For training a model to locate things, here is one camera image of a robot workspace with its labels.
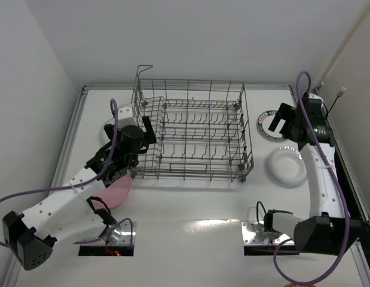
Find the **plate with green patterned rim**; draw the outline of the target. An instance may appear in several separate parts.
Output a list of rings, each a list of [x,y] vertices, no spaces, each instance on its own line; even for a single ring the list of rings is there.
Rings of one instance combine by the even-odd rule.
[[[272,142],[285,142],[286,138],[284,138],[278,130],[275,132],[269,130],[269,126],[276,114],[276,110],[267,110],[262,112],[257,119],[256,126],[258,132],[267,140]]]

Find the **pink plastic plate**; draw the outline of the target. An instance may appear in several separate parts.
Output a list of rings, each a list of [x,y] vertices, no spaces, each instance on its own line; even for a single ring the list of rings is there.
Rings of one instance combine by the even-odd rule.
[[[130,174],[126,174],[113,182],[108,188],[105,188],[94,195],[100,198],[110,209],[121,205],[127,198],[132,187]]]

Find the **white shallow bowl plate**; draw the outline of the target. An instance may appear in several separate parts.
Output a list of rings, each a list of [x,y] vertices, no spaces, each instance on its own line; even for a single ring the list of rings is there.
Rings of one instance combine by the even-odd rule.
[[[99,142],[100,142],[100,146],[104,146],[105,144],[107,144],[110,140],[110,138],[108,137],[108,135],[106,134],[105,132],[105,126],[107,124],[112,124],[114,125],[114,118],[110,118],[108,119],[107,121],[104,122],[102,128],[100,129],[100,133],[99,133]]]

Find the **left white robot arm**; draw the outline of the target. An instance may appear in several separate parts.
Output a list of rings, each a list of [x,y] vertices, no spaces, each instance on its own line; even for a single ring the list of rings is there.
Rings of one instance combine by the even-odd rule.
[[[138,157],[156,143],[154,130],[148,116],[142,118],[144,127],[118,123],[107,124],[105,131],[110,141],[68,182],[51,188],[50,196],[21,213],[11,211],[2,219],[4,246],[8,247],[24,270],[33,270],[45,263],[53,253],[53,246],[63,241],[58,225],[69,212],[77,211],[80,204],[100,217],[104,228],[96,239],[108,235],[117,221],[111,215],[110,205],[101,191],[123,187],[121,178],[138,164]]]

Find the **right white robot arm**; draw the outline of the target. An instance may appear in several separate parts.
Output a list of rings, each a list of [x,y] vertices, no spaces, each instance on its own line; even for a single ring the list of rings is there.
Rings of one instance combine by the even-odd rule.
[[[360,236],[362,224],[358,219],[345,219],[348,213],[337,190],[335,139],[322,105],[315,94],[303,97],[297,107],[283,103],[269,126],[273,132],[283,120],[280,134],[298,145],[307,172],[310,212],[307,219],[301,219],[285,210],[269,210],[264,230],[286,234],[299,253],[338,255]]]

